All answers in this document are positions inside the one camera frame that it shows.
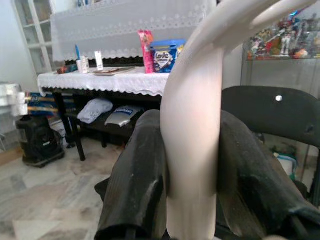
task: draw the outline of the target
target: white cloth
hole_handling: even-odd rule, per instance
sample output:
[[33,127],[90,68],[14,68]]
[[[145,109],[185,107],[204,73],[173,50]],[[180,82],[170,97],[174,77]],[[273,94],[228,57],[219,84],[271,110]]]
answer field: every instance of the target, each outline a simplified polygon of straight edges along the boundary
[[101,114],[111,111],[113,107],[109,100],[95,98],[85,105],[77,118],[83,123],[92,124]]
[[65,74],[50,72],[38,76],[38,87],[40,92],[43,92],[42,88],[53,88],[162,96],[168,77],[169,73],[145,74],[144,67],[136,67],[131,71],[114,76],[81,74],[78,71]]
[[105,0],[51,16],[53,60],[142,57],[137,31],[151,30],[155,41],[188,39],[215,7],[214,0]]

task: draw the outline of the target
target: white plastic tube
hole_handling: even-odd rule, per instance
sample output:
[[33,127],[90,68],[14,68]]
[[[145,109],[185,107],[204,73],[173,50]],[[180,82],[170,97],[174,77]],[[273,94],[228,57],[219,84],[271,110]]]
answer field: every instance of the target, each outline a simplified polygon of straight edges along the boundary
[[270,21],[315,2],[282,1],[222,1],[194,31],[168,78],[160,124],[170,173],[167,229],[172,238],[214,237],[224,54]]

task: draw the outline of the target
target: table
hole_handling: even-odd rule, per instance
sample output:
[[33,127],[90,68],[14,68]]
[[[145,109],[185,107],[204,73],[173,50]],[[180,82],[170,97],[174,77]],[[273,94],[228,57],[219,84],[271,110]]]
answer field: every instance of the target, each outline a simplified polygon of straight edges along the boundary
[[44,73],[38,76],[38,87],[41,94],[52,92],[62,119],[68,147],[74,147],[74,139],[62,93],[78,95],[101,96],[106,93],[115,98],[138,100],[145,102],[161,101],[169,73],[145,74],[144,67],[135,67],[133,70],[114,76],[97,76],[93,73],[81,74],[78,71],[65,74],[55,72]]

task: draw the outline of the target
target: tiled floor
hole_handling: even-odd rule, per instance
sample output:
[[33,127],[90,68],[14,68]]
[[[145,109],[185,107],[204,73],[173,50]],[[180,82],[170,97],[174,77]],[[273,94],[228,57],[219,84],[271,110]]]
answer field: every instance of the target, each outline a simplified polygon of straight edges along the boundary
[[93,240],[103,203],[94,186],[111,174],[122,148],[84,139],[38,169],[21,159],[0,167],[0,240]]

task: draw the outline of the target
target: blue tub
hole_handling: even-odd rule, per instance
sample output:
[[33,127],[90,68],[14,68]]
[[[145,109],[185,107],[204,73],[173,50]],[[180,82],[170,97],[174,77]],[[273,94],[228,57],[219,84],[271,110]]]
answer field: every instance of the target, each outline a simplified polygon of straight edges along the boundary
[[155,71],[157,73],[171,73],[185,43],[184,39],[151,42],[150,49]]

